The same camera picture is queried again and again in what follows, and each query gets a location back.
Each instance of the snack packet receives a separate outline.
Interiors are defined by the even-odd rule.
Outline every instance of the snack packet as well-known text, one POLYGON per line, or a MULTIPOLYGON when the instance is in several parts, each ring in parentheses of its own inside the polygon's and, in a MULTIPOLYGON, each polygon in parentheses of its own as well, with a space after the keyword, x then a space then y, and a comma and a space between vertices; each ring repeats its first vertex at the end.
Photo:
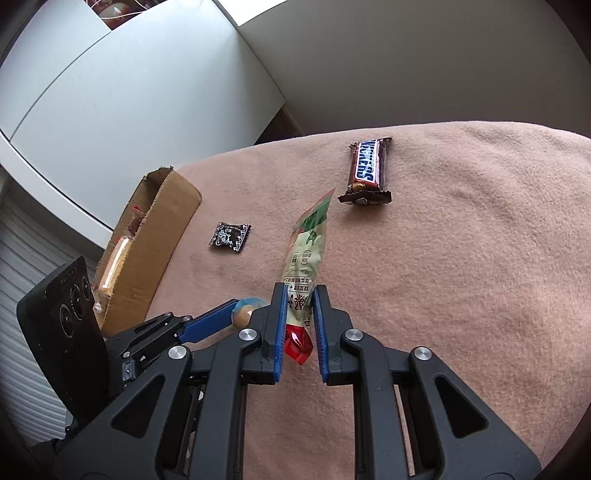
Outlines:
POLYGON ((313 350, 311 297, 326 242, 326 212, 334 192, 329 191, 299 218, 285 257, 283 282, 288 285, 289 305, 284 352, 300 365, 313 350))

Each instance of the snickers wrapper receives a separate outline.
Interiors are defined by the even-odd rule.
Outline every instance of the snickers wrapper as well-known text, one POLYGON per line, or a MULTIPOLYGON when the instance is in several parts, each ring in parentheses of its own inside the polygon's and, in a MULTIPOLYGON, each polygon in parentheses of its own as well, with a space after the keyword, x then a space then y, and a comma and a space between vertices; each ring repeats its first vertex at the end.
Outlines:
POLYGON ((385 163, 392 137, 351 143, 349 185, 341 203, 390 203, 392 194, 384 185, 385 163))

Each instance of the white cabinet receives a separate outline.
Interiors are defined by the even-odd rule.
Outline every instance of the white cabinet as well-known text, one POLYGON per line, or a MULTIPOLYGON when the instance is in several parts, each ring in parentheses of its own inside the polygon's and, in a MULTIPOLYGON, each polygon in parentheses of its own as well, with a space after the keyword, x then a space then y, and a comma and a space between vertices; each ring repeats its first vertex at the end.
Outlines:
POLYGON ((0 130, 11 138, 35 101, 67 66, 111 30, 84 0, 48 0, 0 68, 0 130))
POLYGON ((212 0, 167 0, 66 68, 11 147, 56 192, 113 228, 145 173, 253 145, 283 103, 212 0))

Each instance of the open cardboard box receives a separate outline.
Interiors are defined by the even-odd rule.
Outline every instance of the open cardboard box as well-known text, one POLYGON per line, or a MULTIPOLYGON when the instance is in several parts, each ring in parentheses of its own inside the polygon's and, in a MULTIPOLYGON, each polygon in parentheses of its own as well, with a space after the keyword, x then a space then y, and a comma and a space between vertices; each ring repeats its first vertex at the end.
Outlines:
POLYGON ((104 337, 144 321, 178 240, 200 204, 199 191, 172 167, 159 168, 141 180, 96 269, 94 291, 99 287, 119 238, 126 234, 134 220, 134 211, 139 209, 145 213, 113 277, 112 294, 102 312, 97 314, 104 337))

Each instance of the small ball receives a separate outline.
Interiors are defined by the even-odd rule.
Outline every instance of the small ball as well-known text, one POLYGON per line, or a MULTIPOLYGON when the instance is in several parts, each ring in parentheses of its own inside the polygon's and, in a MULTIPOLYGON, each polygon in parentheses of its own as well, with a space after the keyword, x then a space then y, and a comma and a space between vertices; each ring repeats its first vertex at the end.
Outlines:
POLYGON ((238 312, 236 312, 236 315, 234 315, 234 317, 232 318, 232 324, 234 325, 234 327, 240 329, 248 327, 248 324, 251 322, 251 315, 253 310, 254 307, 252 305, 244 305, 240 310, 238 310, 238 312))

